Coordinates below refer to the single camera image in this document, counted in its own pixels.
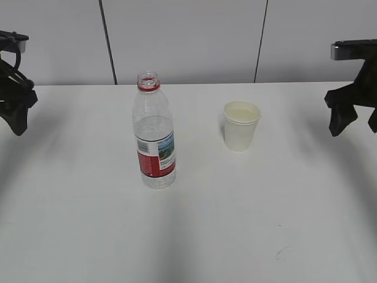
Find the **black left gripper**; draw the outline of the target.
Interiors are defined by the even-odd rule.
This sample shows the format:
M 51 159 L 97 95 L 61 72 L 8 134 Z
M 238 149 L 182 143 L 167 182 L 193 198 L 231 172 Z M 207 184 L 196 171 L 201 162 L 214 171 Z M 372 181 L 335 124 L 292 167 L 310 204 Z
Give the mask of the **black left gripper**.
M 20 65 L 19 51 L 14 65 L 1 58 L 1 117 L 17 136 L 27 130 L 29 109 L 38 101 L 34 82 L 20 72 Z

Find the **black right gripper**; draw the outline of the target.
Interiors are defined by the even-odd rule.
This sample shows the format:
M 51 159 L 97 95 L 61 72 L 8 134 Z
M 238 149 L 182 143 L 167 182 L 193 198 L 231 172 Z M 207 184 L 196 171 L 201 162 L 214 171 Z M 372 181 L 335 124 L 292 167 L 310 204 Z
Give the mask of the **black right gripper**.
M 331 108 L 329 130 L 336 137 L 357 118 L 353 105 L 375 108 L 368 124 L 377 133 L 376 108 L 376 57 L 368 58 L 355 78 L 354 82 L 325 95 L 325 103 Z

